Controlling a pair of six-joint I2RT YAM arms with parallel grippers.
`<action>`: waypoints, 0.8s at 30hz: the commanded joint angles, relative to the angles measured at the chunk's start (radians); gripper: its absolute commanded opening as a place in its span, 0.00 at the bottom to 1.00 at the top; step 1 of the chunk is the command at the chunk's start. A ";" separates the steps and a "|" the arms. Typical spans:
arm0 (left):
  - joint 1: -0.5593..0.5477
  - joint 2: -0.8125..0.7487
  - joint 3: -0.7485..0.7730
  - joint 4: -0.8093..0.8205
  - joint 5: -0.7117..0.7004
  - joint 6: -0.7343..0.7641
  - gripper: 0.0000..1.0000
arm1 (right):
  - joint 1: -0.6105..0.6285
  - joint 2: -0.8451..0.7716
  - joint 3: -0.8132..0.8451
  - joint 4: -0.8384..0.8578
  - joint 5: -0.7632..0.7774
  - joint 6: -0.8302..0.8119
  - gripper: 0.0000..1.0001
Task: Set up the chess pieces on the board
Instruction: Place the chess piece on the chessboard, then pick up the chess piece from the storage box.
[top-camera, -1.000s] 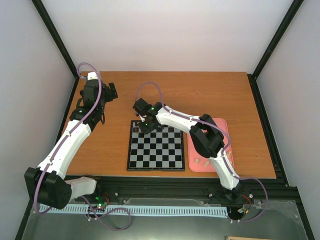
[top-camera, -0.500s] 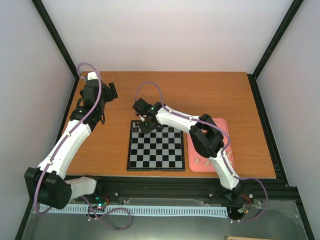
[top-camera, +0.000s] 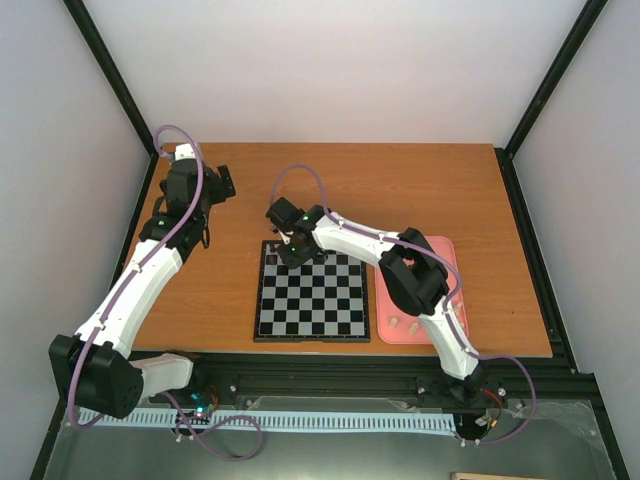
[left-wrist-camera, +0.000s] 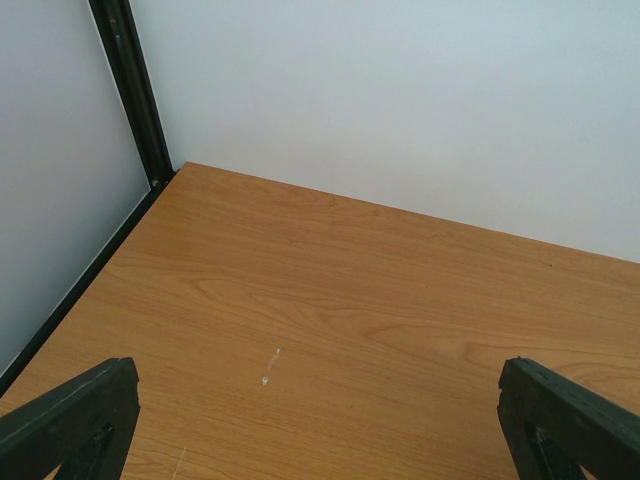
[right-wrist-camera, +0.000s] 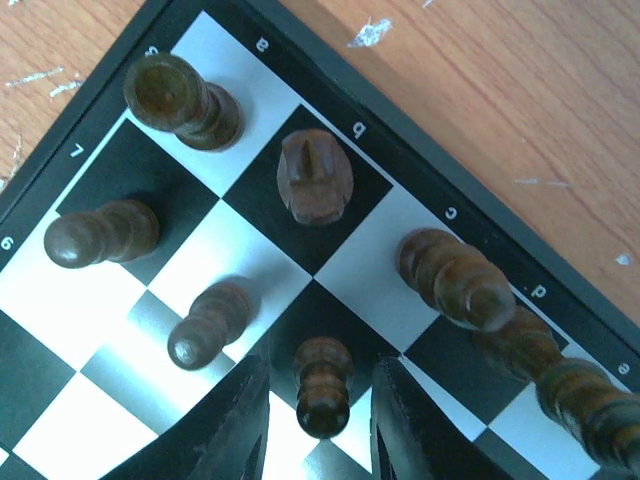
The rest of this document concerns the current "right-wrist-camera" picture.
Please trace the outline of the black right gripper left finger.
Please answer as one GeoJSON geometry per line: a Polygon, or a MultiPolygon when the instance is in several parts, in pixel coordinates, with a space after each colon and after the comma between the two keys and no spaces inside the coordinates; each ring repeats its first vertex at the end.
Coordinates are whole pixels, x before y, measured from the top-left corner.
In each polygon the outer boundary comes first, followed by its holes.
{"type": "Polygon", "coordinates": [[[260,479],[269,391],[269,366],[246,356],[181,420],[103,479],[260,479]]]}

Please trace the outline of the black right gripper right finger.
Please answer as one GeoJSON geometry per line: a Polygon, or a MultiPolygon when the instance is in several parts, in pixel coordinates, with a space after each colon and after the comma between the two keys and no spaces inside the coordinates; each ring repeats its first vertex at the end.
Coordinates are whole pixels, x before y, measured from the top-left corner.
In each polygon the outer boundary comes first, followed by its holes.
{"type": "Polygon", "coordinates": [[[456,428],[394,357],[373,370],[370,449],[375,479],[510,477],[456,428]]]}

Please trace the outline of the dark brown knight piece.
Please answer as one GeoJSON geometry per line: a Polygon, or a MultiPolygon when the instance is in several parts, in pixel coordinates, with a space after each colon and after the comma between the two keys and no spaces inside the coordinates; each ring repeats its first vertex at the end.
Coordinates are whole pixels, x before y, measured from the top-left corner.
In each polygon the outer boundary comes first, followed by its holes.
{"type": "Polygon", "coordinates": [[[278,192],[302,225],[323,226],[339,220],[354,188],[350,160],[335,136],[321,129],[298,130],[281,143],[278,192]]]}
{"type": "Polygon", "coordinates": [[[472,339],[490,366],[522,381],[536,382],[563,359],[547,323],[521,306],[499,330],[475,332],[472,339]]]}

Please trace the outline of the dark brown chess piece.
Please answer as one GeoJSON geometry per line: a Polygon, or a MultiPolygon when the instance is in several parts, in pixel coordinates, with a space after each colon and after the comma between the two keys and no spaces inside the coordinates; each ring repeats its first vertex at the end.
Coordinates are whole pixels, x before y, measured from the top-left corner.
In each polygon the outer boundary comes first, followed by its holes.
{"type": "Polygon", "coordinates": [[[476,247],[444,230],[410,232],[400,242],[396,260],[406,285],[461,328],[496,331],[515,313],[515,298],[503,272],[476,247]]]}
{"type": "Polygon", "coordinates": [[[639,396],[617,388],[595,364],[565,358],[536,380],[543,413],[599,465],[639,475],[639,396]]]}

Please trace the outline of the dark brown rook piece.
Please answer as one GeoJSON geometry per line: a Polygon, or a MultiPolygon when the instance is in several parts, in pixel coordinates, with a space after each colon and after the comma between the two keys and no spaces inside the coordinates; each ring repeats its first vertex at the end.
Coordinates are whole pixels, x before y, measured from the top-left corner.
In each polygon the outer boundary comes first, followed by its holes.
{"type": "Polygon", "coordinates": [[[143,125],[200,151],[223,151],[244,130],[242,110],[222,86],[205,81],[186,60],[161,52],[128,69],[123,93],[143,125]]]}

